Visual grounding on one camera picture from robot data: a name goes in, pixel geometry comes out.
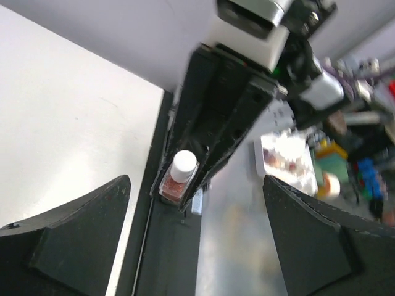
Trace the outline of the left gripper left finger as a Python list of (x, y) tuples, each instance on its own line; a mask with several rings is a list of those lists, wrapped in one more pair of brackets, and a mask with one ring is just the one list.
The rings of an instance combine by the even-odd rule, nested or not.
[(1, 295), (105, 295), (130, 198), (121, 175), (1, 228)]

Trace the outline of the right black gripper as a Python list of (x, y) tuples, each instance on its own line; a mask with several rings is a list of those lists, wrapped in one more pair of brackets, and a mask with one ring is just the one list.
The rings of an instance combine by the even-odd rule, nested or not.
[(229, 161), (259, 115), (277, 98), (277, 82), (227, 48), (200, 44), (191, 54), (185, 78), (166, 91), (152, 143), (156, 176), (150, 195), (159, 197), (160, 183), (173, 156), (181, 150), (195, 154), (198, 168), (178, 206), (183, 212), (196, 191)]

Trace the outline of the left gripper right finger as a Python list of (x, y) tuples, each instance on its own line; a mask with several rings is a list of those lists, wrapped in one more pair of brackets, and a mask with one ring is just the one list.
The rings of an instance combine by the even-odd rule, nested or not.
[(262, 190), (289, 295), (394, 295), (394, 228), (274, 176)]

